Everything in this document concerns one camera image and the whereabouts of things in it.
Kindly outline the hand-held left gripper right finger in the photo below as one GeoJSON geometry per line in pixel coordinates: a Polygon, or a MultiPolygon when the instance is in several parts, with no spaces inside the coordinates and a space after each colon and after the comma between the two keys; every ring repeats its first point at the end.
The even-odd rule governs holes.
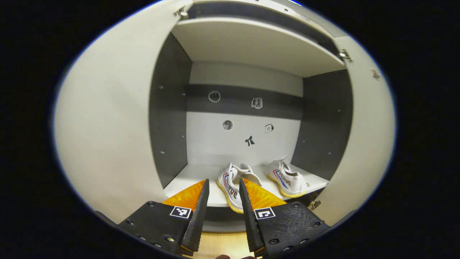
{"type": "Polygon", "coordinates": [[[239,181],[248,247],[255,257],[296,257],[329,225],[304,203],[285,202],[258,184],[239,181]]]}

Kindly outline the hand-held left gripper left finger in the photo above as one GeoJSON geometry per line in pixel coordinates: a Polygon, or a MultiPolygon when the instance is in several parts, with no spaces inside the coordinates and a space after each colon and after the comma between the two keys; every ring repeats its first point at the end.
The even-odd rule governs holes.
{"type": "Polygon", "coordinates": [[[204,179],[163,202],[147,201],[118,228],[157,249],[192,256],[200,246],[209,193],[204,179]]]}

